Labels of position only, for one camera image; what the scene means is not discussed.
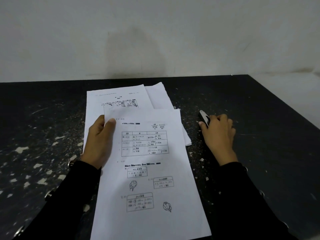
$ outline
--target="cartoon character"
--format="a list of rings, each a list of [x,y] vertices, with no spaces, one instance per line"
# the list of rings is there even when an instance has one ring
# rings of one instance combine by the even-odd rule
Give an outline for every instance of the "cartoon character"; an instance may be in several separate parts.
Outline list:
[[[134,187],[136,187],[137,186],[137,181],[136,180],[134,180],[134,181],[131,181],[131,183],[130,183],[130,190],[132,189],[132,191],[134,190]]]
[[[163,209],[165,209],[166,211],[170,211],[172,210],[170,203],[168,202],[163,202]]]

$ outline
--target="sheet of paper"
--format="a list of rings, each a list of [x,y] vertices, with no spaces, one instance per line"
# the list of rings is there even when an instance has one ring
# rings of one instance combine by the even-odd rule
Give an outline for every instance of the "sheet of paper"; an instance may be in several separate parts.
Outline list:
[[[102,168],[91,240],[211,235],[184,145],[180,111],[121,109]]]
[[[149,95],[154,109],[174,109],[171,100],[166,92],[165,86],[162,82],[153,86],[146,86],[146,92]],[[191,139],[188,136],[185,128],[182,125],[183,138],[186,146],[191,145]]]
[[[144,85],[87,91],[87,107],[84,125],[83,148],[85,148],[89,127],[104,114],[105,108],[126,107],[153,109]]]

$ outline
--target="black tabletop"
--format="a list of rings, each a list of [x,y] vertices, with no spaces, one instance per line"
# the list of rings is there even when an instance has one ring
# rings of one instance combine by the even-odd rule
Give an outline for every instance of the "black tabletop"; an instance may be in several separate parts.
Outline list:
[[[320,130],[248,75],[1,83],[0,238],[11,239],[82,151],[86,91],[162,82],[192,140],[190,165],[214,235],[213,156],[198,112],[226,113],[234,150],[276,216],[300,239],[320,232]],[[90,239],[97,191],[77,238]]]

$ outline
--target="long black sleeve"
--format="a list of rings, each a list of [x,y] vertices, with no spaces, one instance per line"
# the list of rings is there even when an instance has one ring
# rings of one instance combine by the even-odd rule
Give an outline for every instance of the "long black sleeve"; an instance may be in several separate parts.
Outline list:
[[[297,239],[272,212],[241,163],[231,162],[219,167],[217,176],[218,218],[226,238]]]
[[[92,197],[99,178],[100,170],[76,161],[40,213],[15,239],[73,239],[83,206]]]

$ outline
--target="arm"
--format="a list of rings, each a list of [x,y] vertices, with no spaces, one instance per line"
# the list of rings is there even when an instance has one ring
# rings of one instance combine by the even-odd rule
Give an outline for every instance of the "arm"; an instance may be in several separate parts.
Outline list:
[[[81,161],[76,161],[49,201],[26,230],[15,239],[72,239],[109,157],[116,121],[104,124],[101,115],[90,127]]]
[[[218,117],[211,115],[208,128],[205,123],[199,122],[205,143],[220,165],[217,215],[224,236],[296,239],[278,220],[250,180],[246,169],[238,162],[232,149],[236,133],[232,124],[233,121],[225,114]]]

